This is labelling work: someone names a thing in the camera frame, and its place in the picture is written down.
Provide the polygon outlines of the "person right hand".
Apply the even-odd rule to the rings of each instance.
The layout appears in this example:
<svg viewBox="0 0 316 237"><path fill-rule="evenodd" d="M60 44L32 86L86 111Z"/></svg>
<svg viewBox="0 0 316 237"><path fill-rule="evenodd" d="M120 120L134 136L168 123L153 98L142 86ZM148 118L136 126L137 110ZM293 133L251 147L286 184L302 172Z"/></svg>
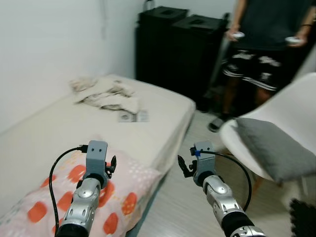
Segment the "person right hand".
<svg viewBox="0 0 316 237"><path fill-rule="evenodd" d="M244 33L240 32L239 29L230 28L227 31L227 37L230 41L238 41L244 37Z"/></svg>

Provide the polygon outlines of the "person left hand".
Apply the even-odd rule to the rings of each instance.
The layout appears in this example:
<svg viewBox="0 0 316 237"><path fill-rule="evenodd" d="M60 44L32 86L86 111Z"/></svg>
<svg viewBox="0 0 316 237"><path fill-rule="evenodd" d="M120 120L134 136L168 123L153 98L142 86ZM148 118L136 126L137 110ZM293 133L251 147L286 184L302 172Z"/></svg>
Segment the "person left hand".
<svg viewBox="0 0 316 237"><path fill-rule="evenodd" d="M295 36L286 38L287 45L289 47L302 47L308 39L308 33L298 33Z"/></svg>

